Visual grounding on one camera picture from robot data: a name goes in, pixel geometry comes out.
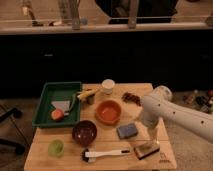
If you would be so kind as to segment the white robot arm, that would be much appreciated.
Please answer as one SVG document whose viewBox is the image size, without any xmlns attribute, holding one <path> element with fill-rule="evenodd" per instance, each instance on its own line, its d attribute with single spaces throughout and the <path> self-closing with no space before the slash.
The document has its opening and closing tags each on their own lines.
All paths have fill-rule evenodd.
<svg viewBox="0 0 213 171">
<path fill-rule="evenodd" d="M 166 118 L 213 143 L 213 116 L 171 102 L 172 92 L 158 86 L 141 97 L 141 119 L 144 126 L 154 129 L 160 118 Z"/>
</svg>

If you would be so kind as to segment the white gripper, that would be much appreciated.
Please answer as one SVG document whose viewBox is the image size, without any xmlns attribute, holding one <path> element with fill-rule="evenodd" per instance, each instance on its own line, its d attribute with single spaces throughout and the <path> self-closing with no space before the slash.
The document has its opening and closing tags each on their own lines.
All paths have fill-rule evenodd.
<svg viewBox="0 0 213 171">
<path fill-rule="evenodd" d="M 153 142 L 157 142 L 158 129 L 156 127 L 159 123 L 160 117 L 150 112 L 147 112 L 146 110 L 142 110 L 139 115 L 139 120 L 144 126 L 148 128 L 147 132 L 149 134 L 150 139 Z"/>
</svg>

